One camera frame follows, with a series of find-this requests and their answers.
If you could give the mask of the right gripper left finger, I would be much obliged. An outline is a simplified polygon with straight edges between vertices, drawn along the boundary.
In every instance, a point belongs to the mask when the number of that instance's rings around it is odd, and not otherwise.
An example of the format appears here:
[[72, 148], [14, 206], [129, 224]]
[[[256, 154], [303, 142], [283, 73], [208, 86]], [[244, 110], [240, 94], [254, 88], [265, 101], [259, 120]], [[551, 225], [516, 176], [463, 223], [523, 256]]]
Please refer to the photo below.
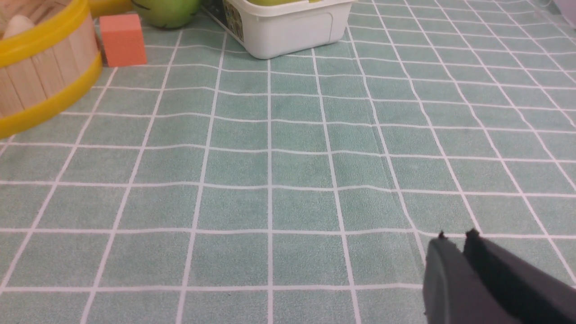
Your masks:
[[444, 232], [428, 244], [423, 281], [428, 324], [518, 324]]

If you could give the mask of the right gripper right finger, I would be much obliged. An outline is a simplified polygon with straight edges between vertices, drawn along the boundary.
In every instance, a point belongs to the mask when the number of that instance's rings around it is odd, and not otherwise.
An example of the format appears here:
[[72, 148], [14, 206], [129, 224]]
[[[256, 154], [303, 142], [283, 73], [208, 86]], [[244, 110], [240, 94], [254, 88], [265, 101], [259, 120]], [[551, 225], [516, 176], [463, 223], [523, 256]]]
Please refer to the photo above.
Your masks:
[[523, 324], [574, 324], [576, 292], [475, 229], [466, 232], [463, 255], [492, 297]]

